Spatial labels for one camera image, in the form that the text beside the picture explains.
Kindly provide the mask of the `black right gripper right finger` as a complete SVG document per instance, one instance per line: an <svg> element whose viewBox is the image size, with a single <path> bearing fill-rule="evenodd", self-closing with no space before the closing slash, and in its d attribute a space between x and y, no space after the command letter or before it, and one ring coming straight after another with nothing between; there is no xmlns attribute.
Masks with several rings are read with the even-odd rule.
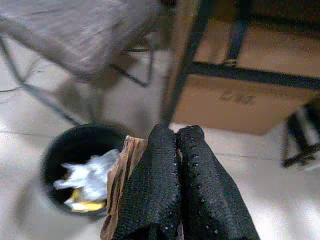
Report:
<svg viewBox="0 0 320 240"><path fill-rule="evenodd" d="M198 125L181 128L182 224L186 240L258 240L241 193Z"/></svg>

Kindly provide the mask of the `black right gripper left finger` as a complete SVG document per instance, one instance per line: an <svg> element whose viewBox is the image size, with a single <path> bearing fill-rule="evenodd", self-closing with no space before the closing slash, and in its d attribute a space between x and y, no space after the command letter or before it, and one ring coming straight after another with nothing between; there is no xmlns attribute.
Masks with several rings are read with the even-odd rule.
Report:
<svg viewBox="0 0 320 240"><path fill-rule="evenodd" d="M174 240L181 220L180 157L175 133L154 126L118 212L114 240Z"/></svg>

